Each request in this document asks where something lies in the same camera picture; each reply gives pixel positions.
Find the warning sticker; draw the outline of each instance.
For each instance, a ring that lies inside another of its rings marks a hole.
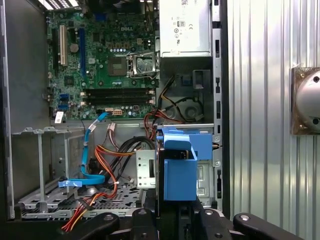
[[[195,14],[199,10],[198,0],[173,1],[175,7],[172,7],[171,26],[172,41],[174,49],[172,52],[185,51],[192,46],[196,48],[200,45],[199,15]]]

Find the sata port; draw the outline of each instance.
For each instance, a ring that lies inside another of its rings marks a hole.
[[[67,110],[69,108],[69,106],[67,104],[65,105],[58,105],[58,109],[59,110]]]
[[[69,94],[60,94],[60,98],[61,99],[68,99],[69,98]]]

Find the ribbed metal side panel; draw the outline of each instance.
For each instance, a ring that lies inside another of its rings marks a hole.
[[[319,0],[228,0],[231,214],[320,239],[320,136],[290,134],[291,68],[320,66]]]

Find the motherboard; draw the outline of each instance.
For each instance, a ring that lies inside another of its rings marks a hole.
[[[48,102],[52,117],[143,118],[155,105],[157,66],[152,12],[87,16],[51,11]]]

